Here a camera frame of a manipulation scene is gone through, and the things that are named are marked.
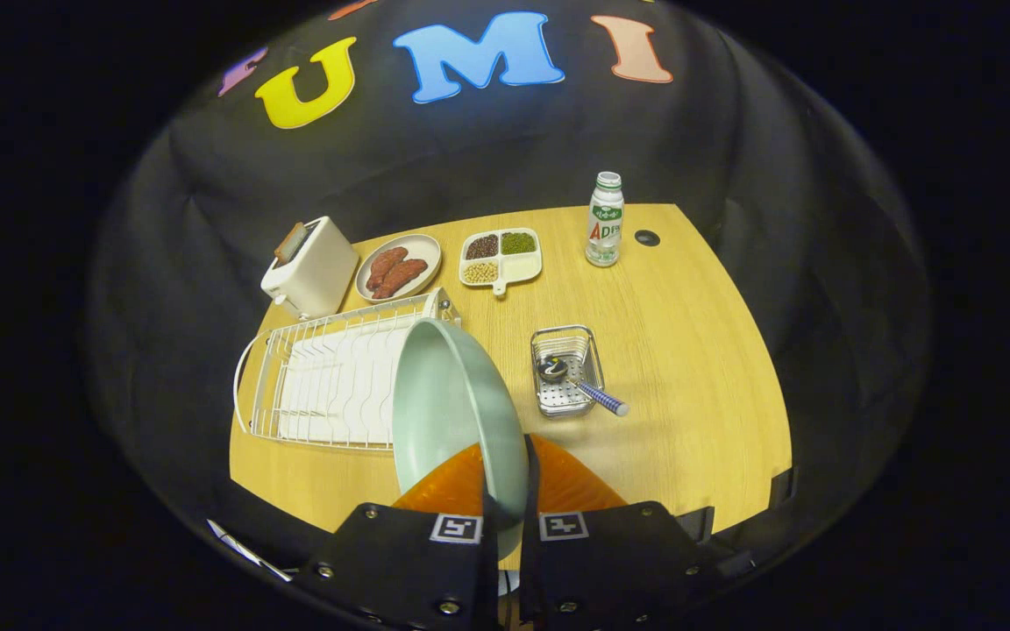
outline green beans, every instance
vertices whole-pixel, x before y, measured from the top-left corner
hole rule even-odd
[[[536,239],[525,232],[505,232],[502,235],[502,254],[520,254],[536,251]]]

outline plate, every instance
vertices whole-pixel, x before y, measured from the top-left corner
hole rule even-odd
[[[497,553],[521,541],[528,498],[528,447],[505,381],[488,352],[453,324],[412,324],[396,367],[392,447],[400,492],[475,442],[482,444],[486,488],[501,512]]]
[[[390,298],[375,299],[373,298],[373,292],[365,289],[365,283],[369,282],[369,277],[373,276],[373,273],[369,271],[373,267],[373,261],[376,257],[381,255],[382,252],[388,251],[393,247],[403,246],[408,248],[408,255],[404,256],[404,260],[409,258],[422,258],[428,265],[428,268],[420,273],[419,276],[414,277],[410,280],[408,284],[401,287],[394,295]],[[434,280],[434,276],[438,273],[438,262],[442,259],[442,248],[438,247],[438,241],[434,240],[433,236],[426,235],[404,235],[397,236],[396,239],[392,239],[389,242],[384,243],[381,247],[373,250],[373,254],[370,254],[368,258],[362,262],[362,267],[357,269],[357,276],[354,276],[354,288],[357,290],[357,294],[372,302],[373,304],[378,304],[382,302],[389,302],[389,300],[397,300],[401,298],[406,298],[406,296],[415,296],[420,293],[423,288],[428,287],[428,283]]]
[[[502,236],[508,232],[522,232],[525,235],[531,235],[533,240],[536,241],[536,249],[534,251],[518,252],[518,254],[502,254]],[[482,236],[489,235],[497,235],[497,254],[485,255],[482,258],[466,258],[466,251],[469,250],[470,244],[475,239],[481,239]],[[497,264],[497,279],[488,283],[466,283],[464,277],[466,269],[478,262]],[[458,260],[458,282],[469,288],[492,287],[494,289],[494,296],[501,298],[501,296],[505,296],[506,285],[510,283],[524,283],[524,281],[535,279],[540,275],[541,269],[544,269],[544,255],[540,249],[540,235],[537,235],[535,230],[531,228],[489,230],[467,236],[466,240],[462,243],[462,252],[460,260]]]

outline green bowl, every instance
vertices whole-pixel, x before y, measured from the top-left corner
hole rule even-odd
[[[486,487],[501,512],[497,553],[521,541],[528,451],[505,381],[485,348],[442,320],[413,324],[396,367],[393,451],[400,492],[470,444],[482,444]]]

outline sausage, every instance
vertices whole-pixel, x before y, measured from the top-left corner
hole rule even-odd
[[[381,287],[377,288],[376,292],[373,292],[373,298],[392,298],[392,295],[396,291],[408,284],[414,277],[421,275],[427,268],[428,262],[422,258],[409,258],[408,260],[404,260],[404,262],[398,262],[384,277],[384,283],[381,283]]]
[[[393,247],[392,249],[381,252],[381,255],[377,256],[373,260],[373,265],[369,267],[369,282],[365,283],[365,289],[369,291],[374,291],[381,287],[381,283],[384,283],[384,277],[389,274],[389,270],[395,268],[395,266],[404,259],[404,256],[408,255],[408,248],[405,247]]]

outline dish rack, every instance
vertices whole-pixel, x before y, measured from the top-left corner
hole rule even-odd
[[[392,450],[392,393],[408,329],[436,318],[462,326],[442,288],[256,336],[232,380],[236,422],[261,438],[325,447]],[[237,391],[252,348],[264,347],[244,418]]]
[[[530,346],[532,383],[536,388],[536,404],[541,414],[557,418],[585,415],[589,412],[595,405],[593,399],[567,381],[547,383],[540,379],[536,373],[536,364],[548,356],[559,356],[568,364],[567,376],[604,390],[606,383],[602,377],[602,362],[598,359],[598,343],[594,332],[582,324],[540,329],[532,334]]]

